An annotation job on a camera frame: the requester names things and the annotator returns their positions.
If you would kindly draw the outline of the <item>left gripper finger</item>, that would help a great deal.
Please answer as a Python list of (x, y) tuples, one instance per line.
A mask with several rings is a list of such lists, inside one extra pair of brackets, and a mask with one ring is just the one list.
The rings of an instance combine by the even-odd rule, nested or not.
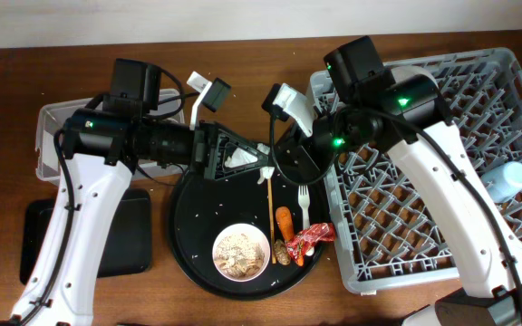
[(221, 167), (217, 170), (217, 179), (229, 179), (250, 171), (259, 170), (268, 165), (268, 157), (258, 158), (255, 162), (245, 162), (240, 165), (232, 158), (222, 160)]
[(269, 154), (268, 146), (264, 143), (257, 143), (251, 139), (246, 139), (228, 127), (218, 123), (217, 151), (223, 155), (231, 156), (237, 149), (243, 149), (255, 157), (267, 157)]

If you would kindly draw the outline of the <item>white tissue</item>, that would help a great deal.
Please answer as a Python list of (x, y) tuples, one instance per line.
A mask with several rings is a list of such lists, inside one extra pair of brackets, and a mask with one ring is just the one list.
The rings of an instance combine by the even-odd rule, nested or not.
[[(232, 157), (237, 162), (238, 165), (245, 163), (245, 162), (255, 162), (255, 161), (257, 161), (258, 158), (262, 158), (262, 157), (255, 157), (255, 156), (245, 152), (243, 149), (237, 149), (231, 156), (228, 156), (228, 158), (229, 157)], [(275, 168), (270, 167), (269, 163), (266, 167), (260, 168), (259, 169), (260, 177), (257, 181), (257, 184), (260, 185), (260, 184), (264, 183), (265, 181), (267, 181), (269, 178), (272, 178), (272, 176), (274, 175), (274, 172), (275, 172)]]

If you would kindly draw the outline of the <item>white plastic fork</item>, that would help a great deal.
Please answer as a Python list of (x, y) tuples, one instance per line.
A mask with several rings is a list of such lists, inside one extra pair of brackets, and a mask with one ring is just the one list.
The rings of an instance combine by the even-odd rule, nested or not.
[(308, 186), (299, 186), (298, 187), (298, 205), (302, 209), (302, 221), (303, 221), (304, 230), (310, 227), (310, 220), (309, 220), (310, 204), (311, 204), (311, 199), (309, 196)]

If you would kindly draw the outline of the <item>orange carrot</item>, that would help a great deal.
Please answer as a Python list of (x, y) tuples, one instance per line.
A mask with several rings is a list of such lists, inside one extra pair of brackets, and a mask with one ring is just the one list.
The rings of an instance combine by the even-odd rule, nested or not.
[(280, 206), (275, 211), (275, 220), (282, 234), (285, 245), (295, 237), (292, 214), (286, 206)]

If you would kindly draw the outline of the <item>wooden chopstick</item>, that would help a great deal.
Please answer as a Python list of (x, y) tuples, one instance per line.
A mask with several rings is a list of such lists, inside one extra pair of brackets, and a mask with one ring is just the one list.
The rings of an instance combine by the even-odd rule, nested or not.
[(268, 211), (269, 211), (269, 227), (270, 227), (270, 249), (271, 249), (271, 263), (276, 264), (276, 254), (274, 250), (275, 245), (275, 224), (274, 224), (274, 208), (273, 208), (273, 189), (272, 180), (269, 178), (267, 181), (267, 200), (268, 200)]

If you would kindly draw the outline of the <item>red snack wrapper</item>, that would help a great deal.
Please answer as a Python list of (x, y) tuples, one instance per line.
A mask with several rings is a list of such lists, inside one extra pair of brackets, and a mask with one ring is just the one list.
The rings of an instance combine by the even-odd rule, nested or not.
[(320, 223), (311, 225), (309, 228), (296, 234), (285, 243), (289, 256), (298, 266), (303, 266), (305, 255), (320, 242), (333, 242), (336, 233), (333, 223)]

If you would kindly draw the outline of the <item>pink bowl with food scraps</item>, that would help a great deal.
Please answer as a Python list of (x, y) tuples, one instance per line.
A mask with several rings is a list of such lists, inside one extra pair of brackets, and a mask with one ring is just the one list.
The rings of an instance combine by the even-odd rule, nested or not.
[(249, 282), (271, 263), (270, 244), (257, 226), (233, 224), (217, 236), (212, 259), (217, 271), (229, 281)]

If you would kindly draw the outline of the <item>grey round plate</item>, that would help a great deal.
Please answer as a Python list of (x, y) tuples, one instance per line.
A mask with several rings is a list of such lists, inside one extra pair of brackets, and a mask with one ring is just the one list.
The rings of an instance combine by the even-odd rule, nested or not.
[(391, 68), (391, 74), (395, 81), (393, 87), (413, 89), (418, 86), (429, 86), (433, 82), (434, 88), (438, 88), (438, 82), (433, 75), (420, 66), (406, 65)]

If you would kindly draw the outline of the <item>light blue cup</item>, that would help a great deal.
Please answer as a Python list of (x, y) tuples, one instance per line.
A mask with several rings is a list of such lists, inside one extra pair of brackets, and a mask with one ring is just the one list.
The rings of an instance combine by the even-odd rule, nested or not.
[(489, 196), (495, 203), (504, 203), (522, 190), (522, 163), (507, 162), (480, 177)]

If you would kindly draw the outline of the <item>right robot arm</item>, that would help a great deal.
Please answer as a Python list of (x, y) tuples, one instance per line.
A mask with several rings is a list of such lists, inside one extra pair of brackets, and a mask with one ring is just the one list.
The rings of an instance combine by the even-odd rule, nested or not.
[(522, 243), (472, 167), (435, 80), (421, 67), (385, 65), (367, 36), (328, 53), (324, 64), (342, 102), (337, 111), (316, 113), (284, 84), (266, 97), (271, 120), (293, 118), (301, 130), (271, 140), (272, 163), (294, 163), (308, 185), (341, 152), (374, 143), (418, 192), (462, 283), (404, 323), (522, 325)]

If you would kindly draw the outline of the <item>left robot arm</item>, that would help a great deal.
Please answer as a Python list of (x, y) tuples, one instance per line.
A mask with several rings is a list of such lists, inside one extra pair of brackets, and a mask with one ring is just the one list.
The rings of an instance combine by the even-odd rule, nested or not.
[(53, 135), (61, 168), (42, 247), (8, 325), (89, 325), (112, 219), (140, 160), (184, 165), (209, 180), (261, 168), (268, 155), (218, 123), (190, 126), (158, 114), (166, 70), (118, 59), (111, 88)]

